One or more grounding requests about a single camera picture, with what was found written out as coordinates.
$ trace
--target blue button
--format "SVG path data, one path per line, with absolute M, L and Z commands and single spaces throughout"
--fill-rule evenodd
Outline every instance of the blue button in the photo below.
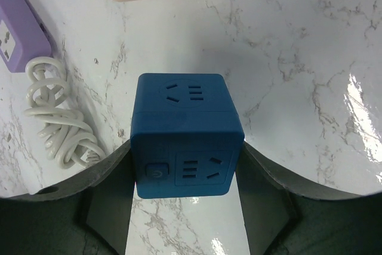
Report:
M 150 179 L 166 179 L 168 177 L 168 164 L 147 164 L 146 176 Z

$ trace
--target white cable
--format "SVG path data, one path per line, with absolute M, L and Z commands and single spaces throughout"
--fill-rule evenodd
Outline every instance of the white cable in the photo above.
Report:
M 59 78 L 45 78 L 47 64 L 56 68 Z M 25 70 L 33 84 L 26 95 L 31 108 L 25 110 L 24 114 L 34 116 L 45 123 L 45 128 L 37 135 L 41 138 L 47 137 L 45 148 L 48 159 L 55 159 L 62 169 L 70 168 L 74 164 L 89 167 L 104 159 L 106 155 L 97 145 L 93 130 L 84 122 L 84 114 L 78 110 L 57 107 L 70 94 L 65 67 L 54 58 L 37 57 L 28 62 Z M 37 91 L 40 95 L 33 99 Z M 81 156 L 86 151 L 87 160 L 83 161 Z

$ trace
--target power strip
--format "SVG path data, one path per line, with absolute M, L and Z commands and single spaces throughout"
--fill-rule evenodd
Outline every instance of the power strip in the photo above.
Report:
M 223 195 L 244 143 L 221 75 L 139 77 L 131 150 L 142 198 Z
M 70 94 L 66 70 L 50 57 L 51 45 L 25 0 L 0 0 L 0 55 L 10 72 L 26 71 L 33 83 L 27 92 L 30 109 L 25 115 L 45 123 L 38 136 L 47 137 L 48 159 L 55 159 L 60 168 L 66 169 L 74 164 L 89 167 L 106 157 L 84 115 L 57 107 Z M 55 68 L 59 78 L 45 78 L 46 65 Z M 81 158 L 86 151 L 84 161 Z

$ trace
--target white outlet on power strip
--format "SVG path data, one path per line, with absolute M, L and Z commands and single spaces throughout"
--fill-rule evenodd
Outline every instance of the white outlet on power strip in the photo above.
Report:
M 9 60 L 12 56 L 16 42 L 3 20 L 0 21 L 0 51 Z

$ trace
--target marble surface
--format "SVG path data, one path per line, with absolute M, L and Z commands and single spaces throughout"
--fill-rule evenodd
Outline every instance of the marble surface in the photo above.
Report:
M 263 155 L 332 188 L 382 191 L 382 0 L 29 2 L 67 67 L 70 105 L 84 112 L 106 153 L 129 137 L 140 74 L 220 73 L 246 141 Z M 35 193 L 81 170 L 61 171 L 45 159 L 35 136 L 41 124 L 23 116 L 28 85 L 26 75 L 0 63 L 3 197 Z M 223 227 L 213 217 L 214 208 L 239 208 L 230 196 L 237 201 L 237 189 L 197 204 L 136 198 L 129 248 L 247 254 L 245 236 L 214 234 L 243 232 L 242 221 Z M 209 210 L 211 226 L 190 219 L 202 218 L 199 208 Z

